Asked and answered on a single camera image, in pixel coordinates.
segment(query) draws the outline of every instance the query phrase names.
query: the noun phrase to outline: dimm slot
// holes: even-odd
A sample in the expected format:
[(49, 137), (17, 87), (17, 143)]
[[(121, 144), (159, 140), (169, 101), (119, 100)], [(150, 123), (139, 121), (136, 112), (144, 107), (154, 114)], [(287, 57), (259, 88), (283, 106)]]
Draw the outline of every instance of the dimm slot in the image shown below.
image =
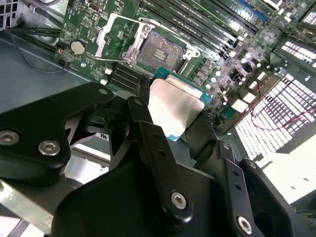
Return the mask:
[(216, 49), (214, 46), (201, 41), (200, 39), (197, 39), (195, 36), (193, 36), (189, 31), (184, 30), (184, 29), (179, 29), (179, 27), (175, 27), (175, 22), (168, 19), (168, 17), (166, 17), (165, 15), (162, 15), (159, 11), (157, 11), (156, 8), (152, 8), (152, 6), (148, 5), (146, 2), (143, 2), (145, 5), (143, 6), (143, 8), (145, 8), (147, 11), (153, 13), (154, 15), (160, 17), (162, 20), (168, 22), (169, 24), (171, 24), (172, 26), (174, 26), (174, 28), (176, 28), (178, 31), (180, 32), (184, 32), (185, 34), (187, 34), (188, 36), (190, 36), (191, 38), (193, 38), (195, 41), (201, 43), (202, 45), (204, 45), (205, 47), (211, 49), (213, 52), (219, 54), (220, 56), (224, 55), (224, 52), (219, 51), (218, 49)]
[[(201, 31), (203, 31), (203, 32), (212, 32), (213, 34), (217, 35), (217, 37), (219, 37), (222, 40), (224, 40), (225, 42), (227, 42), (229, 45), (234, 45), (235, 44), (237, 39), (235, 38), (233, 40), (232, 38), (234, 36), (232, 36), (231, 33), (226, 32), (226, 30), (224, 28), (220, 27), (215, 22), (213, 22), (213, 24), (217, 25), (216, 28), (213, 26), (213, 24), (209, 24), (209, 25), (205, 24), (204, 22), (202, 22), (200, 19), (197, 18), (197, 15), (199, 15), (202, 18), (204, 18), (204, 16), (200, 15), (199, 12), (195, 11), (193, 8), (190, 9), (190, 11), (188, 11), (187, 8), (182, 7), (182, 5), (184, 3), (183, 2), (179, 2), (178, 0), (167, 0), (167, 2), (169, 4), (171, 4), (171, 5), (173, 5), (178, 10), (181, 10), (182, 12), (185, 12), (187, 14), (187, 16), (190, 18), (191, 22), (193, 24), (195, 24), (196, 26), (199, 26)], [(211, 20), (204, 18), (204, 21), (205, 22), (210, 22)]]
[(184, 15), (187, 15), (187, 13), (183, 12), (182, 10), (176, 8), (175, 6), (173, 6), (171, 4), (171, 6), (169, 7), (164, 7), (164, 9), (169, 12), (171, 15), (175, 14), (176, 16), (178, 16), (177, 18), (179, 19), (180, 17), (183, 18), (183, 23), (189, 25), (192, 29), (194, 29), (195, 31), (197, 31), (198, 33), (200, 33), (201, 35), (199, 37), (203, 38), (203, 39), (209, 39), (211, 41), (213, 41), (215, 44), (219, 45), (220, 47), (222, 47), (223, 50), (227, 50), (229, 47), (231, 47), (231, 45), (225, 41), (224, 39), (219, 38), (217, 35), (213, 34), (211, 35), (212, 38), (210, 38), (210, 36), (206, 35), (203, 33), (203, 31), (201, 31), (201, 29), (199, 29), (195, 24), (193, 24), (192, 22), (188, 21), (186, 17), (184, 17)]

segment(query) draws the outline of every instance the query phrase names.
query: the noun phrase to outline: mounting hole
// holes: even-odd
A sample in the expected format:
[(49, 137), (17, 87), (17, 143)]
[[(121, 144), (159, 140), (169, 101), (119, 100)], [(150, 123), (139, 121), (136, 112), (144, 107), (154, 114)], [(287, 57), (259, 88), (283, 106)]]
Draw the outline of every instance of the mounting hole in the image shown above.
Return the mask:
[(238, 190), (241, 190), (241, 186), (240, 186), (240, 185), (235, 184), (235, 187), (236, 187)]
[(166, 153), (163, 150), (159, 150), (158, 151), (159, 155), (161, 155), (162, 157), (166, 156)]
[(226, 143), (223, 143), (223, 147), (227, 150), (229, 150), (229, 146)]
[(108, 92), (105, 89), (99, 89), (99, 92), (104, 95), (108, 94)]
[(137, 99), (137, 98), (135, 98), (134, 101), (135, 101), (135, 103), (138, 104), (138, 105), (143, 105), (143, 103), (142, 103), (139, 99)]

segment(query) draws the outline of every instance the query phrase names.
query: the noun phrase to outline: silver screw head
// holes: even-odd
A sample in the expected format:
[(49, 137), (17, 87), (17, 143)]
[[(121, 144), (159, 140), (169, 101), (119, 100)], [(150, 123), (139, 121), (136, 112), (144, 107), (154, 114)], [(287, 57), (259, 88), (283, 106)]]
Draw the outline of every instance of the silver screw head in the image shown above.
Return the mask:
[(130, 56), (130, 60), (135, 61), (135, 60), (136, 60), (136, 56), (135, 56), (134, 54), (132, 54), (132, 55)]
[(60, 146), (56, 141), (43, 141), (39, 144), (39, 152), (44, 156), (53, 157), (60, 152)]
[(172, 203), (179, 209), (183, 210), (187, 206), (187, 201), (181, 193), (173, 192), (171, 194)]
[(257, 168), (257, 166), (256, 166), (256, 164), (255, 164), (254, 162), (250, 162), (250, 166), (251, 166), (252, 168), (254, 168), (254, 169)]
[(247, 221), (246, 218), (242, 217), (242, 216), (239, 216), (237, 218), (237, 221), (238, 221), (238, 224), (240, 226), (240, 228), (245, 231), (245, 233), (247, 233), (248, 235), (251, 235), (252, 234), (252, 227), (249, 223), (249, 221)]
[(144, 32), (149, 33), (150, 27), (149, 26), (144, 26), (143, 30), (144, 30)]
[(0, 145), (10, 146), (20, 140), (20, 135), (15, 131), (4, 130), (0, 131)]

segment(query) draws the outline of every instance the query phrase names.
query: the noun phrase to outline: cable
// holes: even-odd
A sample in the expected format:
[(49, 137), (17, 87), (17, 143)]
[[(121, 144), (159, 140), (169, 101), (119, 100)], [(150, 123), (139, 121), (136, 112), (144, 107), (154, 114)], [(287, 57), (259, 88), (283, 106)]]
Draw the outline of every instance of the cable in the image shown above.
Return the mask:
[(36, 67), (33, 67), (27, 60), (26, 58), (24, 57), (23, 53), (22, 53), (22, 50), (20, 49), (19, 45), (17, 44), (15, 38), (13, 37), (13, 35), (11, 34), (9, 28), (6, 28), (5, 29), (6, 32), (9, 34), (14, 46), (18, 49), (22, 59), (24, 60), (24, 62), (30, 67), (32, 68), (33, 70), (37, 71), (37, 72), (40, 72), (40, 73), (47, 73), (47, 74), (54, 74), (54, 73), (59, 73), (59, 72), (62, 72), (65, 70), (65, 68), (67, 67), (67, 63), (65, 64), (65, 66), (61, 69), (58, 69), (58, 70), (55, 70), (55, 71), (46, 71), (46, 70), (42, 70), (42, 69), (38, 69)]
[(59, 28), (62, 28), (63, 23), (58, 21), (55, 17), (53, 17), (52, 15), (50, 15), (48, 12), (44, 11), (43, 9), (37, 7), (35, 8), (35, 12), (42, 15), (43, 17), (46, 17), (48, 20), (50, 20), (53, 24), (55, 24)]
[[(30, 7), (31, 4), (35, 4), (35, 3), (37, 3), (39, 5), (42, 5), (41, 1), (32, 1), (32, 3), (31, 3), (31, 2), (29, 2), (27, 0), (21, 0), (21, 2), (24, 3), (28, 8)], [(35, 8), (35, 12), (40, 14), (40, 15), (42, 15), (43, 17), (46, 17), (48, 20), (50, 20), (53, 24), (55, 24), (59, 28), (62, 28), (62, 26), (63, 26), (62, 22), (57, 20), (55, 17), (53, 17), (52, 15), (50, 15), (48, 12), (46, 12), (43, 9), (41, 9), (37, 5), (36, 5), (36, 8)]]
[(311, 107), (310, 109), (305, 110), (305, 111), (303, 111), (302, 113), (300, 113), (298, 116), (296, 116), (296, 117), (294, 117), (294, 118), (291, 118), (288, 122), (286, 122), (285, 124), (283, 124), (281, 127), (277, 127), (277, 128), (265, 128), (265, 127), (260, 127), (260, 126), (258, 126), (258, 125), (255, 123), (255, 121), (254, 121), (254, 119), (255, 119), (254, 109), (255, 109), (255, 107), (262, 101), (261, 91), (260, 91), (260, 86), (259, 86), (259, 81), (258, 81), (258, 79), (256, 79), (256, 82), (257, 82), (257, 89), (258, 89), (258, 91), (259, 91), (259, 100), (258, 100), (258, 102), (253, 106), (253, 109), (252, 109), (252, 111), (251, 111), (251, 121), (252, 121), (253, 125), (254, 125), (256, 128), (260, 129), (260, 130), (265, 130), (265, 131), (277, 131), (277, 130), (280, 130), (280, 129), (285, 128), (285, 127), (287, 127), (288, 125), (292, 124), (293, 122), (297, 121), (298, 119), (301, 118), (301, 116), (303, 116), (303, 115), (305, 115), (305, 114), (308, 114), (308, 113), (310, 113), (310, 112), (312, 112), (312, 111), (316, 111), (316, 107)]
[(38, 2), (40, 2), (41, 4), (43, 4), (44, 6), (54, 6), (56, 4), (58, 4), (61, 0), (53, 0), (50, 2), (43, 2), (41, 0), (37, 0)]

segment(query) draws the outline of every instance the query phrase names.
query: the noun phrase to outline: motherboard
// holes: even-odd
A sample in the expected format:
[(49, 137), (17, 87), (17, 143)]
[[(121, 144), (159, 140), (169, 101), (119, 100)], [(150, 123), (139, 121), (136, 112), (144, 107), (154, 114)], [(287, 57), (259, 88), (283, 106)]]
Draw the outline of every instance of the motherboard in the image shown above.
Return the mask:
[(297, 28), (314, 0), (69, 0), (56, 44), (59, 64), (134, 92), (164, 68), (208, 93), (204, 111), (228, 129), (268, 91), (272, 49)]

